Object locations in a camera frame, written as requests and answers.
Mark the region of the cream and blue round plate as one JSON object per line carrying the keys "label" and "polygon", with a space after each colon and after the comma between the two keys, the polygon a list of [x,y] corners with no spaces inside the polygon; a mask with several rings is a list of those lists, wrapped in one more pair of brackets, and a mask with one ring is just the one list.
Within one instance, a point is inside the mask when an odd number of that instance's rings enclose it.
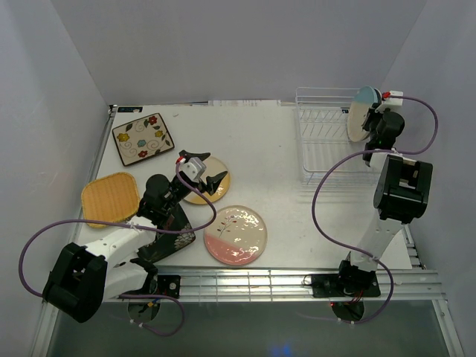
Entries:
{"label": "cream and blue round plate", "polygon": [[379,95],[374,87],[365,86],[358,90],[353,98],[347,116],[347,135],[352,142],[363,141],[368,136],[364,122],[373,104],[379,102]]}

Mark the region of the cream and pink round plate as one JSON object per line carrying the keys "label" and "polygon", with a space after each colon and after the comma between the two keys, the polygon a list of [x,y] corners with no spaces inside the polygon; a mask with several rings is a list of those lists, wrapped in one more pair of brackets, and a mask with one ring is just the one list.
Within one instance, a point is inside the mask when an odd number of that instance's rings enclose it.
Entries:
{"label": "cream and pink round plate", "polygon": [[204,229],[205,247],[212,257],[230,266],[245,266],[264,252],[268,231],[263,218],[254,210],[233,205],[217,212]]}

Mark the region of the green red rimmed white plate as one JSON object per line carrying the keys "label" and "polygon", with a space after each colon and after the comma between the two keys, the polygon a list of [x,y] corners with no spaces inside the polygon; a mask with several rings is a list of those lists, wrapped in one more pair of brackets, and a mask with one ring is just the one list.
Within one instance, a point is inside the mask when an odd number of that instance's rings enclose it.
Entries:
{"label": "green red rimmed white plate", "polygon": [[380,105],[382,103],[382,93],[378,89],[373,89],[376,93],[376,103]]}

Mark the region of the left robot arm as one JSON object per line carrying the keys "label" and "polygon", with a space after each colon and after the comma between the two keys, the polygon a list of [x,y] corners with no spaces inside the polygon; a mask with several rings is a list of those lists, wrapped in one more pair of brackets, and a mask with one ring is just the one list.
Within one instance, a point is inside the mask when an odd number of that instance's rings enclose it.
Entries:
{"label": "left robot arm", "polygon": [[86,245],[64,247],[42,291],[43,300],[82,323],[109,298],[126,293],[146,298],[157,292],[155,263],[196,238],[181,201],[190,193],[213,195],[228,174],[205,176],[209,156],[182,150],[173,179],[150,176],[138,211],[126,224]]}

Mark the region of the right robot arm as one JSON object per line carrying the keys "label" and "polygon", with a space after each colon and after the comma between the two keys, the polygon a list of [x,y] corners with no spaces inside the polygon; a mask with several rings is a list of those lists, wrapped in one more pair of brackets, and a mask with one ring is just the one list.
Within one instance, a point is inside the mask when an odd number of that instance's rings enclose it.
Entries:
{"label": "right robot arm", "polygon": [[364,236],[341,261],[335,284],[344,295],[362,294],[376,282],[378,261],[404,225],[420,218],[428,205],[433,166],[404,158],[394,152],[396,138],[405,127],[404,118],[390,109],[371,109],[362,129],[369,133],[362,155],[368,167],[380,172],[373,196],[374,214]]}

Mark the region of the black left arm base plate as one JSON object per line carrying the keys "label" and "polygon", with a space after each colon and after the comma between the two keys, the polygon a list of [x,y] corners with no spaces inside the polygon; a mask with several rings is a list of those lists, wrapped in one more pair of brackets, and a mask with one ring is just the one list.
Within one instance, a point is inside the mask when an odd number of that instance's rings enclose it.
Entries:
{"label": "black left arm base plate", "polygon": [[150,293],[153,295],[166,295],[179,299],[181,288],[181,276],[157,275],[150,284]]}

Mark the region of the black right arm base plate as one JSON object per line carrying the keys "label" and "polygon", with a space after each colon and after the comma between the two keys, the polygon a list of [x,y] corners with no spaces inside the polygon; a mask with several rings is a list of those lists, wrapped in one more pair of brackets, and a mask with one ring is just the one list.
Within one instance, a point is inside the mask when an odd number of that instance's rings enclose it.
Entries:
{"label": "black right arm base plate", "polygon": [[366,289],[345,285],[338,274],[307,274],[303,285],[312,289],[314,298],[329,298],[332,312],[337,318],[354,323],[364,317],[364,298],[381,296],[375,277]]}

